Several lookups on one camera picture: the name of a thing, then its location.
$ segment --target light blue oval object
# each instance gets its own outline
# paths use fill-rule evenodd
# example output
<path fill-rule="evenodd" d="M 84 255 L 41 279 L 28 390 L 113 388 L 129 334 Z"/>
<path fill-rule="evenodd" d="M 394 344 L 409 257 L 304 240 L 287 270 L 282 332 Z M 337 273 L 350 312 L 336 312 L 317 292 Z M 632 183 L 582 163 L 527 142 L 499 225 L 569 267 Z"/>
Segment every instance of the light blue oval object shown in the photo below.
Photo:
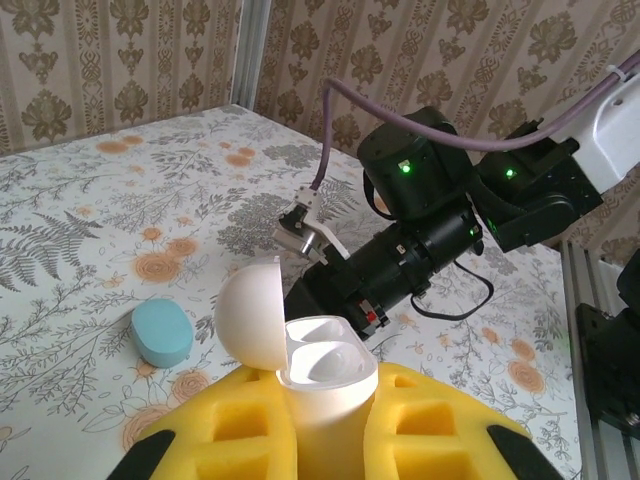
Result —
<path fill-rule="evenodd" d="M 171 300 L 147 300 L 134 308 L 131 330 L 142 358 L 156 367 L 173 367 L 191 351 L 191 322 L 180 305 Z"/>

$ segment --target yellow foam holder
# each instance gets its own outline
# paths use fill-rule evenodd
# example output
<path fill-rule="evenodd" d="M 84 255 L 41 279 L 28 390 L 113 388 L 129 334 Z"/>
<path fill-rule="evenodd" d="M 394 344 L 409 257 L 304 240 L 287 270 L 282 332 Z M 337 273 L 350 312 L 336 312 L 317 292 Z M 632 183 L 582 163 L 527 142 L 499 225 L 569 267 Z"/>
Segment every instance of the yellow foam holder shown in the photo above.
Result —
<path fill-rule="evenodd" d="M 469 395 L 383 363 L 363 445 L 354 449 L 362 449 L 366 480 L 515 480 L 487 433 L 490 425 L 529 436 Z M 298 478 L 296 432 L 273 372 L 238 368 L 139 440 L 163 430 L 175 437 L 151 480 Z"/>

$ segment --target floral tablecloth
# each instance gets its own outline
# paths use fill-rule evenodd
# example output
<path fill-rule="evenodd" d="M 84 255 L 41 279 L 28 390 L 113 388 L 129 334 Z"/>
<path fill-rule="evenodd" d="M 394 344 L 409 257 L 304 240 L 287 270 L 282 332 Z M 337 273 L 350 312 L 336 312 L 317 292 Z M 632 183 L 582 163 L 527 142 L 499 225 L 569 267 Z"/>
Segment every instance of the floral tablecloth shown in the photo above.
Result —
<path fill-rule="evenodd" d="M 215 335 L 222 282 L 279 254 L 290 287 L 306 263 L 271 240 L 313 178 L 319 145 L 237 106 L 0 159 L 0 479 L 105 478 L 137 434 L 237 364 Z M 366 206 L 358 161 L 332 154 L 322 219 L 352 251 L 385 221 Z M 460 261 L 495 297 L 468 321 L 408 302 L 368 340 L 380 361 L 454 385 L 517 420 L 567 477 L 580 469 L 559 254 L 504 255 L 487 238 Z M 425 306 L 459 313 L 485 287 L 455 268 Z M 188 360 L 158 370 L 128 312 L 152 298 L 192 319 Z"/>

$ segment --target screw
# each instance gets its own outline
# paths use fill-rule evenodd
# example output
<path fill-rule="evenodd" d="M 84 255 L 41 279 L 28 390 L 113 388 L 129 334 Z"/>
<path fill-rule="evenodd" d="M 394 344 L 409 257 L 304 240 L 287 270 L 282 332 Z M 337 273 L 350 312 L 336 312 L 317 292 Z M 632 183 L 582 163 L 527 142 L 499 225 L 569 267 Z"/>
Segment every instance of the screw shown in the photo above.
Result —
<path fill-rule="evenodd" d="M 627 415 L 626 420 L 627 423 L 632 427 L 640 426 L 640 415 L 638 415 L 637 413 L 630 413 L 629 415 Z"/>

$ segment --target patterned wallpaper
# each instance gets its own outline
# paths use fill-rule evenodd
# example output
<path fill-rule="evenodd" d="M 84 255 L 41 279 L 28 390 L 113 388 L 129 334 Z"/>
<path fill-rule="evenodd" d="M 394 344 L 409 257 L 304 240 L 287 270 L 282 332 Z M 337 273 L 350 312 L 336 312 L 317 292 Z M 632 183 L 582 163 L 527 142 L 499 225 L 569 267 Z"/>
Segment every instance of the patterned wallpaper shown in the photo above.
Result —
<path fill-rule="evenodd" d="M 460 134 L 501 138 L 569 107 L 640 47 L 639 0 L 273 0 L 269 24 L 256 111 L 315 138 L 325 77 L 390 110 L 433 105 Z M 333 111 L 334 144 L 353 154 L 377 121 L 336 96 Z M 565 235 L 628 258 L 640 246 L 639 175 Z"/>
<path fill-rule="evenodd" d="M 0 154 L 229 102 L 241 0 L 0 0 Z"/>

